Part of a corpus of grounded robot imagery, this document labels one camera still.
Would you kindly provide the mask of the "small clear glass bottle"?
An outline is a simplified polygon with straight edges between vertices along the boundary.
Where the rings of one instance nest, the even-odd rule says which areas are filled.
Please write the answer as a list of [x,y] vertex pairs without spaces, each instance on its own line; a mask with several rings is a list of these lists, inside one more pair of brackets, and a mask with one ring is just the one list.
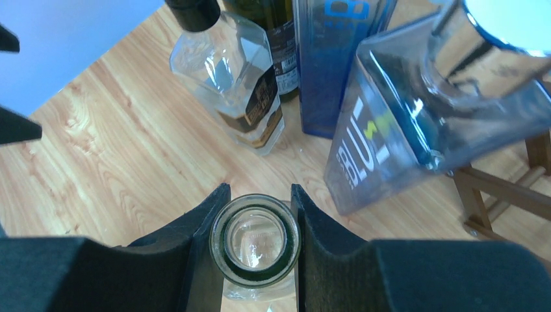
[[223,274],[223,295],[237,302],[294,296],[301,230],[291,203],[247,194],[226,204],[211,227],[211,256]]

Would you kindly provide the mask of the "dark green wine bottle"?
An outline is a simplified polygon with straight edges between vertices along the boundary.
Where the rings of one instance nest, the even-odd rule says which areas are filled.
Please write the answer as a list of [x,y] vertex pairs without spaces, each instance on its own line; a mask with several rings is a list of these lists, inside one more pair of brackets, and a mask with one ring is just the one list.
[[281,101],[294,99],[298,95],[298,67],[292,1],[228,0],[223,4],[226,10],[248,18],[266,31]]

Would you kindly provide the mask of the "clear bottle with blue label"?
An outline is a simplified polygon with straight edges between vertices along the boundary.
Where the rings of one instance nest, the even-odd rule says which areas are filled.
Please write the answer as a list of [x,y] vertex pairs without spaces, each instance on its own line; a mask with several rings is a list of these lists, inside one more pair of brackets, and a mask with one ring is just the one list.
[[449,1],[364,39],[325,182],[348,215],[550,127],[549,1]]

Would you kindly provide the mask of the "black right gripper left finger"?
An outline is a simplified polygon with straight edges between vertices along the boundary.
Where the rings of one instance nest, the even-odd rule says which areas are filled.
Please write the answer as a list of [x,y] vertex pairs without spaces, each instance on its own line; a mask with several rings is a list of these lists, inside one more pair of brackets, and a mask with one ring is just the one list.
[[87,237],[1,239],[2,311],[219,311],[224,278],[209,251],[231,198],[219,185],[197,207],[127,246]]

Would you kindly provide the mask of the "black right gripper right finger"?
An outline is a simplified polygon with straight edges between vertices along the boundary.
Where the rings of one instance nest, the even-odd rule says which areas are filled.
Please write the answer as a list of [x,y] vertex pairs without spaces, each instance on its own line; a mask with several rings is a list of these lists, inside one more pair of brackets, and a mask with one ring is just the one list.
[[549,311],[550,276],[527,249],[486,240],[367,241],[291,186],[298,311]]

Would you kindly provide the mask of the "clear square glass bottle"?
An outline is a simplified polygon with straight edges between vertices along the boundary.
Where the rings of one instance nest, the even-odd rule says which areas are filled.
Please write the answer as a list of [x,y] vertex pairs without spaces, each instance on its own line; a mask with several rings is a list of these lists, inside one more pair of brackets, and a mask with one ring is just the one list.
[[267,155],[285,128],[266,31],[217,1],[167,1],[183,30],[170,69],[237,144]]

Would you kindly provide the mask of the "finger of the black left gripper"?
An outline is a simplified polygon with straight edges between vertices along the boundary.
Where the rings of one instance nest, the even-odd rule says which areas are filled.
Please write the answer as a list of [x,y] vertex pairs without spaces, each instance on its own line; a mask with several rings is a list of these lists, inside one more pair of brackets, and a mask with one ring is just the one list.
[[1,145],[42,138],[42,126],[16,112],[1,107]]
[[0,25],[0,50],[1,52],[19,53],[20,42],[18,37],[8,30],[3,24]]

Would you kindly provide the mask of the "blue labelled clear bottle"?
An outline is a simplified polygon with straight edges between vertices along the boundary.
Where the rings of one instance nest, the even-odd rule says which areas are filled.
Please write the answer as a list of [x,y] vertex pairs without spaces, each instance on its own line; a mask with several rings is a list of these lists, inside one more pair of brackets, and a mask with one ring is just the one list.
[[396,2],[293,1],[302,131],[332,138],[353,54],[359,42],[384,31]]

